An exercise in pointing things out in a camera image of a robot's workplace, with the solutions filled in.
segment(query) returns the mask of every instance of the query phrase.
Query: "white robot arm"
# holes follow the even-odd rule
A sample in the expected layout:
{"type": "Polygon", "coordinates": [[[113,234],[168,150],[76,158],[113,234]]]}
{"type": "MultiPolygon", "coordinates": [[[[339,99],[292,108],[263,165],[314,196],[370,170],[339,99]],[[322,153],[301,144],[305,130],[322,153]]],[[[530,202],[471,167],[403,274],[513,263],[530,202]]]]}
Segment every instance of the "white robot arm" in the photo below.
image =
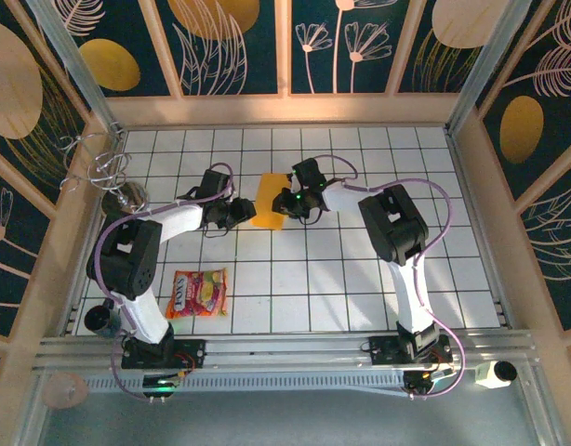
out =
{"type": "MultiPolygon", "coordinates": [[[[340,182],[331,182],[321,188],[319,201],[327,211],[346,212],[360,207],[373,247],[378,256],[387,261],[392,273],[399,303],[400,348],[413,360],[438,341],[438,330],[429,312],[424,311],[424,308],[431,310],[428,297],[423,292],[420,302],[415,283],[415,269],[418,269],[418,286],[426,290],[423,261],[415,265],[414,256],[424,248],[428,229],[405,189],[399,188],[375,195],[347,190],[340,182]],[[399,221],[391,222],[390,217],[397,213],[399,221]]],[[[163,364],[167,344],[173,343],[171,325],[160,311],[151,287],[159,244],[183,232],[198,230],[208,222],[207,216],[208,208],[186,204],[136,219],[131,221],[132,227],[121,227],[111,233],[106,249],[102,250],[100,263],[104,282],[122,300],[134,322],[133,337],[148,353],[157,355],[160,360],[157,364],[163,364]],[[130,249],[119,249],[128,244],[130,249]]],[[[94,278],[93,255],[89,265],[87,274],[94,278]]]]}

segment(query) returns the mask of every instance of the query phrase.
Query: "black cable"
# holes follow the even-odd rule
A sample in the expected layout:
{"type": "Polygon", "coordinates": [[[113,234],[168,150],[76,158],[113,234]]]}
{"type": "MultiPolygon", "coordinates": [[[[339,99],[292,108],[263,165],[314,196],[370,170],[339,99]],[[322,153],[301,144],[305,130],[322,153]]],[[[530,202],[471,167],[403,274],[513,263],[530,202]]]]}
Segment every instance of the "black cable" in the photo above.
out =
{"type": "Polygon", "coordinates": [[[298,217],[298,221],[304,226],[312,226],[318,223],[318,221],[321,219],[321,216],[323,216],[323,209],[319,209],[319,215],[317,216],[316,220],[313,221],[313,223],[306,223],[306,220],[308,220],[308,218],[304,218],[302,220],[301,216],[298,217]]]}

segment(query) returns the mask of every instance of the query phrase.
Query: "decorative wallpaper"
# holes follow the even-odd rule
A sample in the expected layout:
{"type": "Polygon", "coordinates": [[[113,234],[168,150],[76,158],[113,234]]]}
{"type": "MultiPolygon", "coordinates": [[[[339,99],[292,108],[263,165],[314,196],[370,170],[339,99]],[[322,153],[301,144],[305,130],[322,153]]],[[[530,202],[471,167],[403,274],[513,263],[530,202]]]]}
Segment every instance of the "decorative wallpaper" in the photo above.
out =
{"type": "Polygon", "coordinates": [[[515,32],[515,35],[513,36],[512,40],[511,40],[511,44],[509,45],[509,47],[505,51],[505,54],[500,59],[500,62],[498,63],[495,71],[490,75],[490,78],[488,79],[488,82],[486,82],[486,85],[484,86],[482,93],[480,94],[478,99],[475,101],[476,107],[480,108],[480,106],[482,105],[482,103],[486,99],[486,96],[488,96],[488,93],[490,92],[490,88],[492,88],[492,85],[494,85],[494,83],[497,81],[498,75],[500,74],[500,72],[502,71],[502,68],[507,63],[507,60],[511,56],[513,50],[515,49],[515,47],[517,46],[517,44],[521,40],[521,37],[523,36],[525,29],[527,28],[527,25],[529,25],[529,22],[531,21],[531,19],[536,14],[536,11],[538,10],[539,4],[541,2],[542,2],[542,0],[532,0],[531,4],[529,6],[529,9],[527,10],[527,14],[525,15],[524,21],[521,23],[521,26],[519,27],[519,29],[515,32]]]}
{"type": "Polygon", "coordinates": [[[49,224],[0,178],[0,335],[8,336],[49,224]]]}
{"type": "Polygon", "coordinates": [[[273,0],[156,0],[185,96],[277,93],[273,0]]]}
{"type": "Polygon", "coordinates": [[[169,95],[137,0],[52,0],[52,6],[106,97],[169,95]]]}
{"type": "Polygon", "coordinates": [[[571,169],[521,215],[565,330],[571,329],[571,169]]]}
{"type": "Polygon", "coordinates": [[[558,0],[484,123],[513,197],[571,145],[571,0],[558,0]]]}
{"type": "Polygon", "coordinates": [[[409,0],[294,0],[292,92],[382,93],[409,0]]]}
{"type": "Polygon", "coordinates": [[[85,122],[0,0],[0,154],[52,203],[66,177],[62,138],[85,122]]]}
{"type": "Polygon", "coordinates": [[[457,93],[509,0],[428,0],[400,93],[457,93]]]}

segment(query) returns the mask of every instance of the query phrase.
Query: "white tile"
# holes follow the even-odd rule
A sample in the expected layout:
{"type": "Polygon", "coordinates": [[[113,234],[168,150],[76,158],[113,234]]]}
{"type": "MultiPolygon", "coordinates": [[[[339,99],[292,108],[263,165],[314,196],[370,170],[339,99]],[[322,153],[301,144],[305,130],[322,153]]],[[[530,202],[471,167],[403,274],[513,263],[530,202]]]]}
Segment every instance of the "white tile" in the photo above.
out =
{"type": "Polygon", "coordinates": [[[267,296],[237,297],[233,301],[233,333],[268,333],[271,299],[267,296]]]}
{"type": "Polygon", "coordinates": [[[271,293],[271,263],[238,262],[234,295],[269,295],[271,293]]]}
{"type": "Polygon", "coordinates": [[[360,128],[360,140],[362,149],[388,149],[390,147],[386,127],[360,128]]]}
{"type": "Polygon", "coordinates": [[[299,128],[274,128],[273,150],[274,151],[299,151],[300,146],[299,128]]]}
{"type": "Polygon", "coordinates": [[[362,218],[360,208],[353,211],[342,211],[339,214],[339,224],[342,228],[365,228],[366,224],[362,218]]]}
{"type": "MultiPolygon", "coordinates": [[[[232,168],[234,175],[240,175],[240,161],[242,153],[240,151],[214,151],[211,156],[211,163],[225,163],[232,168]]],[[[226,172],[225,167],[218,167],[221,172],[226,172]]]]}
{"type": "Polygon", "coordinates": [[[203,237],[202,262],[230,262],[236,259],[236,231],[220,236],[223,233],[224,230],[213,231],[203,237]]]}
{"type": "Polygon", "coordinates": [[[211,151],[213,130],[187,130],[184,151],[211,151]]]}
{"type": "Polygon", "coordinates": [[[479,256],[480,251],[469,227],[452,227],[445,235],[449,257],[479,256]]]}
{"type": "Polygon", "coordinates": [[[176,271],[198,271],[198,263],[165,263],[159,297],[171,297],[176,271]]]}
{"type": "Polygon", "coordinates": [[[302,149],[331,149],[328,128],[303,128],[302,149]]]}
{"type": "Polygon", "coordinates": [[[311,295],[311,330],[347,332],[348,311],[345,295],[311,295]]]}
{"type": "Polygon", "coordinates": [[[439,226],[433,199],[420,198],[413,201],[427,226],[439,226]]]}
{"type": "MultiPolygon", "coordinates": [[[[449,174],[428,174],[428,178],[430,181],[438,184],[451,198],[460,198],[463,195],[461,194],[461,187],[459,186],[459,182],[457,180],[457,175],[453,173],[449,174]]],[[[434,198],[442,198],[443,196],[436,190],[432,190],[434,194],[434,198]]]]}
{"type": "Polygon", "coordinates": [[[306,262],[272,262],[273,295],[306,295],[306,262]]]}
{"type": "Polygon", "coordinates": [[[449,328],[464,327],[457,293],[429,293],[428,297],[434,316],[443,321],[449,328]]]}
{"type": "Polygon", "coordinates": [[[345,259],[377,257],[366,229],[341,230],[341,247],[345,259]]]}
{"type": "Polygon", "coordinates": [[[211,152],[184,152],[180,161],[180,176],[201,176],[211,165],[211,152]]]}
{"type": "Polygon", "coordinates": [[[91,279],[87,279],[88,286],[86,291],[87,297],[101,297],[104,298],[106,295],[103,291],[100,290],[100,286],[96,281],[92,281],[91,279]]]}
{"type": "Polygon", "coordinates": [[[226,298],[226,315],[196,316],[194,318],[194,335],[224,335],[232,330],[233,298],[226,298]]]}
{"type": "Polygon", "coordinates": [[[261,175],[271,172],[270,151],[245,151],[242,154],[242,175],[261,175]]]}
{"type": "Polygon", "coordinates": [[[128,132],[126,138],[125,152],[127,153],[146,153],[153,151],[153,143],[155,142],[155,131],[131,131],[128,132]]]}
{"type": "Polygon", "coordinates": [[[314,158],[316,156],[321,156],[316,160],[319,164],[319,170],[322,174],[328,176],[333,174],[333,158],[331,158],[331,150],[323,149],[320,151],[302,151],[302,159],[308,160],[309,158],[314,158]]]}
{"type": "Polygon", "coordinates": [[[390,150],[363,151],[364,166],[367,173],[395,172],[390,150]]]}
{"type": "Polygon", "coordinates": [[[243,151],[270,151],[270,128],[246,128],[242,146],[243,151]]]}
{"type": "Polygon", "coordinates": [[[240,151],[242,149],[242,129],[216,130],[213,137],[213,151],[240,151]]]}
{"type": "Polygon", "coordinates": [[[391,174],[366,174],[366,183],[369,188],[375,188],[376,186],[381,186],[383,184],[391,183],[395,181],[397,176],[393,173],[391,174]]]}
{"type": "Polygon", "coordinates": [[[389,141],[394,149],[418,149],[414,127],[389,127],[389,141]]]}
{"type": "Polygon", "coordinates": [[[308,278],[311,295],[345,293],[341,260],[308,262],[308,278]]]}
{"type": "Polygon", "coordinates": [[[303,230],[272,230],[273,260],[306,259],[306,237],[303,230]]]}
{"type": "Polygon", "coordinates": [[[416,133],[422,149],[446,147],[445,132],[442,127],[416,127],[416,133]]]}
{"type": "Polygon", "coordinates": [[[458,296],[466,328],[500,326],[497,309],[489,292],[459,292],[458,296]]]}
{"type": "Polygon", "coordinates": [[[333,149],[360,149],[358,129],[355,127],[331,128],[331,147],[333,149]]]}
{"type": "Polygon", "coordinates": [[[377,260],[344,260],[343,270],[348,294],[382,293],[377,260]]]}
{"type": "Polygon", "coordinates": [[[307,230],[306,249],[309,260],[341,259],[339,230],[307,230]]]}
{"type": "Polygon", "coordinates": [[[159,296],[159,290],[162,285],[162,279],[164,278],[164,264],[158,263],[155,265],[155,274],[153,275],[152,291],[153,295],[159,296]]]}
{"type": "MultiPolygon", "coordinates": [[[[316,208],[311,209],[311,216],[308,219],[309,223],[313,223],[313,221],[316,220],[318,215],[319,215],[318,209],[316,208]]],[[[316,230],[319,228],[337,228],[338,226],[339,226],[338,213],[323,211],[323,213],[321,214],[321,218],[319,218],[319,220],[316,223],[307,226],[307,228],[316,230]]]]}
{"type": "MultiPolygon", "coordinates": [[[[438,227],[428,228],[428,240],[426,241],[426,244],[432,242],[440,233],[441,230],[438,227]]],[[[428,250],[426,257],[447,257],[445,243],[442,240],[439,241],[435,246],[428,250]]]]}
{"type": "Polygon", "coordinates": [[[159,245],[159,251],[157,251],[158,262],[164,262],[166,260],[166,249],[167,249],[167,242],[163,242],[159,245]]]}
{"type": "MultiPolygon", "coordinates": [[[[343,158],[344,160],[351,163],[358,172],[364,172],[364,161],[362,160],[362,151],[336,151],[334,152],[336,156],[343,158]]],[[[351,177],[352,176],[352,169],[338,159],[333,160],[333,164],[335,166],[335,172],[338,177],[351,177]]]]}
{"type": "MultiPolygon", "coordinates": [[[[421,178],[421,179],[428,179],[426,174],[397,174],[399,179],[413,179],[413,178],[421,178]]],[[[431,198],[432,192],[431,187],[428,184],[418,183],[416,181],[408,181],[403,183],[405,190],[412,199],[417,198],[431,198]]]]}
{"type": "Polygon", "coordinates": [[[270,230],[238,231],[238,261],[271,260],[270,230]]]}
{"type": "Polygon", "coordinates": [[[426,288],[429,292],[455,290],[451,268],[446,258],[427,258],[425,262],[426,288]]]}
{"type": "Polygon", "coordinates": [[[429,172],[455,172],[449,149],[422,151],[426,170],[429,172]]]}
{"type": "Polygon", "coordinates": [[[176,196],[180,197],[188,193],[195,186],[201,185],[201,180],[203,176],[199,177],[179,177],[178,178],[178,185],[176,187],[176,196]]]}
{"type": "Polygon", "coordinates": [[[385,312],[387,313],[389,330],[397,331],[397,321],[399,321],[399,301],[397,300],[397,295],[385,294],[385,312]]]}
{"type": "Polygon", "coordinates": [[[387,330],[387,315],[382,295],[348,295],[350,330],[387,330]]]}
{"type": "Polygon", "coordinates": [[[397,172],[424,172],[426,170],[420,149],[402,149],[392,151],[392,154],[397,172]]]}
{"type": "Polygon", "coordinates": [[[395,283],[393,282],[393,276],[391,275],[389,264],[380,259],[378,261],[378,267],[380,268],[380,279],[382,282],[383,293],[395,293],[395,283]]]}
{"type": "Polygon", "coordinates": [[[183,232],[167,243],[166,262],[198,262],[203,232],[183,232]]]}
{"type": "MultiPolygon", "coordinates": [[[[446,201],[442,198],[434,200],[436,205],[436,212],[441,220],[441,225],[445,225],[446,219],[448,217],[448,206],[446,201]]],[[[470,216],[468,215],[468,210],[465,207],[465,203],[462,198],[452,198],[451,205],[453,206],[453,219],[451,220],[451,226],[469,226],[470,216]]]]}
{"type": "Polygon", "coordinates": [[[126,166],[127,177],[147,177],[149,164],[152,160],[150,153],[131,153],[130,161],[126,166]]]}
{"type": "Polygon", "coordinates": [[[488,289],[488,280],[482,260],[479,258],[450,258],[453,277],[458,291],[483,291],[488,289]]]}
{"type": "Polygon", "coordinates": [[[153,151],[182,151],[184,130],[162,130],[157,132],[153,151]]]}
{"type": "Polygon", "coordinates": [[[154,153],[149,168],[150,177],[174,177],[180,168],[180,153],[154,153]]]}
{"type": "Polygon", "coordinates": [[[275,295],[272,298],[272,333],[308,331],[308,297],[306,295],[275,295]]]}
{"type": "Polygon", "coordinates": [[[302,161],[302,151],[273,151],[272,171],[291,174],[292,166],[302,161]]]}
{"type": "Polygon", "coordinates": [[[261,175],[247,175],[245,177],[240,177],[240,183],[238,185],[238,196],[247,198],[252,202],[257,200],[260,177],[261,175]]]}
{"type": "Polygon", "coordinates": [[[147,192],[151,203],[169,203],[176,198],[177,177],[147,178],[147,192]]]}

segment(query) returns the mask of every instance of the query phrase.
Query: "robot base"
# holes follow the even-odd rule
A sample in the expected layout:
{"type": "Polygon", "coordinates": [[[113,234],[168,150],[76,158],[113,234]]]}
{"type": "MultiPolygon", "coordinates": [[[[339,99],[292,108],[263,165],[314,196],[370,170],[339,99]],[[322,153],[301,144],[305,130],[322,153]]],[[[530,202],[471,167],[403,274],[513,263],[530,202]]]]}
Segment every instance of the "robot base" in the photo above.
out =
{"type": "Polygon", "coordinates": [[[368,338],[370,359],[372,365],[400,365],[400,364],[437,364],[439,362],[453,362],[453,352],[449,338],[440,334],[438,341],[428,348],[423,355],[410,359],[401,348],[399,337],[372,336],[368,338]]]}

